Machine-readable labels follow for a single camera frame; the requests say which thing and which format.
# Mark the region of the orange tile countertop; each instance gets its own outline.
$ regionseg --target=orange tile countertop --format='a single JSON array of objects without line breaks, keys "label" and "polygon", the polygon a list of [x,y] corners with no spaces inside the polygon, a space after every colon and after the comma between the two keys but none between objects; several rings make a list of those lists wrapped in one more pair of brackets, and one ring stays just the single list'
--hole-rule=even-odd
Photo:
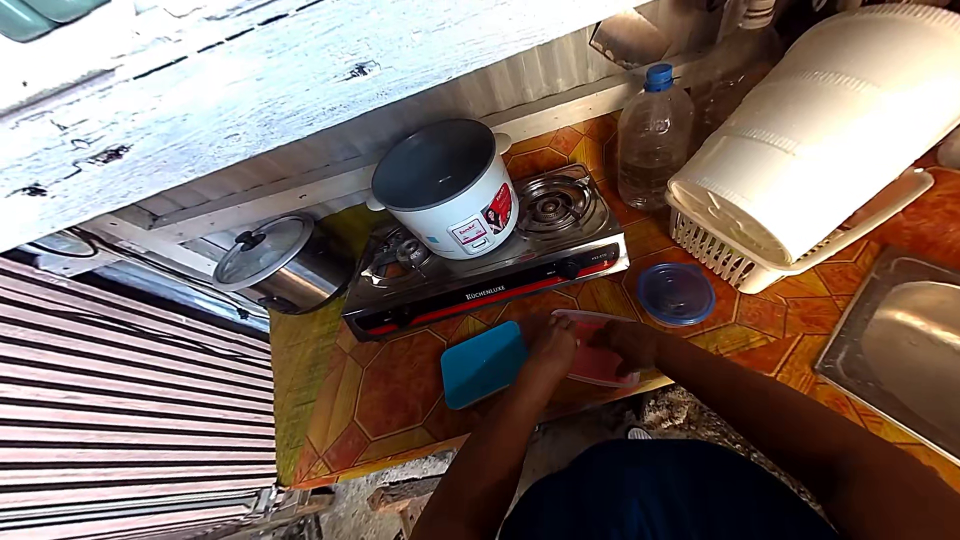
[{"label": "orange tile countertop", "polygon": [[[619,201],[612,177],[615,167],[611,167],[616,163],[616,117],[617,113],[604,115],[520,141],[504,159],[515,180],[569,162],[585,164],[626,233],[630,268],[606,278],[574,283],[446,319],[389,341],[358,343],[341,321],[339,329],[335,333],[331,330],[327,338],[333,343],[309,349],[311,354],[323,356],[317,358],[323,369],[315,370],[317,384],[310,386],[311,396],[299,408],[283,409],[283,414],[297,410],[297,414],[309,416],[304,422],[305,434],[295,434],[302,439],[292,445],[297,452],[296,465],[288,483],[316,487],[461,445],[496,398],[463,410],[449,409],[443,396],[440,355],[447,347],[503,321],[517,320],[536,310],[563,307],[650,323],[635,300],[636,277],[658,262],[694,259],[670,239],[665,220],[630,209]],[[960,469],[818,380],[811,369],[882,245],[896,244],[921,257],[960,268],[960,173],[946,169],[933,172],[936,185],[867,238],[760,294],[740,294],[701,266],[716,292],[716,308],[703,323],[665,330],[804,392],[904,448],[960,490]],[[274,323],[275,365],[302,350],[288,347],[287,342],[310,339],[303,337],[305,331],[294,328],[309,320],[287,317],[282,319],[282,328]],[[667,383],[669,380],[663,376],[650,376],[637,388],[614,389],[564,380],[547,415],[568,414]],[[312,388],[317,386],[319,390],[313,397]],[[286,419],[280,417],[280,405],[277,411],[279,433],[279,426]],[[281,461],[282,452],[292,452],[284,445],[278,440]]]}]

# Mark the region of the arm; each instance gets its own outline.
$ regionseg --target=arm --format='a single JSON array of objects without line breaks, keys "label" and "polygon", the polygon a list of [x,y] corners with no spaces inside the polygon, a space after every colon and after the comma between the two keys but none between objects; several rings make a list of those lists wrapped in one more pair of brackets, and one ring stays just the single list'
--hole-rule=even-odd
[{"label": "arm", "polygon": [[642,323],[594,336],[656,367],[816,496],[848,538],[955,538],[960,495],[918,460],[785,384]]},{"label": "arm", "polygon": [[492,540],[516,492],[527,441],[577,349],[573,325],[551,318],[514,384],[457,453],[411,540]]}]

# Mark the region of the gas stove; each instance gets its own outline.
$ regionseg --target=gas stove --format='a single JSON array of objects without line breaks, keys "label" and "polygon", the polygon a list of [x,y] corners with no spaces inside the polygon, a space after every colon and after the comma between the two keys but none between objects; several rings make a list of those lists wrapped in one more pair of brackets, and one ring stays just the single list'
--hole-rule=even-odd
[{"label": "gas stove", "polygon": [[514,183],[520,215],[494,251],[451,260],[396,220],[371,235],[343,316],[360,341],[630,266],[623,230],[580,164]]}]

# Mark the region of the dark blue shorts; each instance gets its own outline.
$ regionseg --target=dark blue shorts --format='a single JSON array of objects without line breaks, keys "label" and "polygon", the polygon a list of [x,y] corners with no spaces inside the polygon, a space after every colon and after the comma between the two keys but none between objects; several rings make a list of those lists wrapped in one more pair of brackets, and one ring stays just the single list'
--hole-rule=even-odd
[{"label": "dark blue shorts", "polygon": [[837,538],[819,514],[743,456],[695,440],[616,440],[541,479],[502,540]]}]

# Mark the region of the rice cooker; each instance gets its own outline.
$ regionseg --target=rice cooker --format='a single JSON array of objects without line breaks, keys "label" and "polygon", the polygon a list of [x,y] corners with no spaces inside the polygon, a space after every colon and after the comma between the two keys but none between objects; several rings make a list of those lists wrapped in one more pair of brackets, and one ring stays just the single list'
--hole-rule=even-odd
[{"label": "rice cooker", "polygon": [[516,225],[514,185],[501,154],[510,138],[468,119],[431,124],[400,141],[373,172],[372,210],[387,209],[444,258],[485,255]]}]

